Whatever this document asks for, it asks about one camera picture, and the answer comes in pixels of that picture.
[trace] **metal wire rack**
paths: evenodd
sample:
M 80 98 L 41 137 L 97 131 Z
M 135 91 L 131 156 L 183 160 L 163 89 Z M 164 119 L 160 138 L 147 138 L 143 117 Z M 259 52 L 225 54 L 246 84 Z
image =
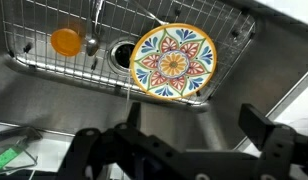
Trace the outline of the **metal wire rack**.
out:
M 214 0 L 142 0 L 140 3 L 162 20 L 201 28 L 214 41 L 218 64 L 213 78 L 200 93 L 177 100 L 192 105 L 204 103 L 248 46 L 255 28 L 253 17 Z M 85 54 L 84 41 L 75 57 L 57 54 L 50 43 L 53 31 L 64 27 L 73 29 L 84 39 L 88 0 L 1 0 L 1 6 L 6 46 L 18 62 L 107 86 L 131 88 L 146 96 L 130 77 L 115 73 L 108 64 L 113 43 L 137 42 L 146 32 L 159 26 L 132 4 L 124 0 L 105 1 L 97 22 L 101 35 L 97 64 L 94 57 Z

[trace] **stainless steel sink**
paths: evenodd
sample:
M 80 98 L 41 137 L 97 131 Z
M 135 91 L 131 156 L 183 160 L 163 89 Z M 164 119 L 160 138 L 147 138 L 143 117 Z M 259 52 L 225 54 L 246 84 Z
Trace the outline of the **stainless steel sink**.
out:
M 163 20 L 193 24 L 212 37 L 217 71 L 200 93 L 156 100 L 115 70 L 111 48 L 137 42 L 158 26 L 124 0 L 107 0 L 101 12 L 95 70 L 94 57 L 85 55 L 85 42 L 71 58 L 50 45 L 52 32 L 63 27 L 84 38 L 87 0 L 2 0 L 0 123 L 69 134 L 84 127 L 104 131 L 124 122 L 131 103 L 140 101 L 144 133 L 180 150 L 231 149 L 244 137 L 237 125 L 240 105 L 251 103 L 267 113 L 308 71 L 308 27 L 254 1 L 141 3 Z

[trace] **ceramic plate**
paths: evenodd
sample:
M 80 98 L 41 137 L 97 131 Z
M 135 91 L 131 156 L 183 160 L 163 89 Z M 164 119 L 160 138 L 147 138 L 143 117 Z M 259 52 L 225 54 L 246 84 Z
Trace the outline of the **ceramic plate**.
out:
M 189 96 L 212 77 L 216 50 L 200 29 L 168 24 L 147 33 L 131 56 L 131 73 L 147 94 L 161 99 Z

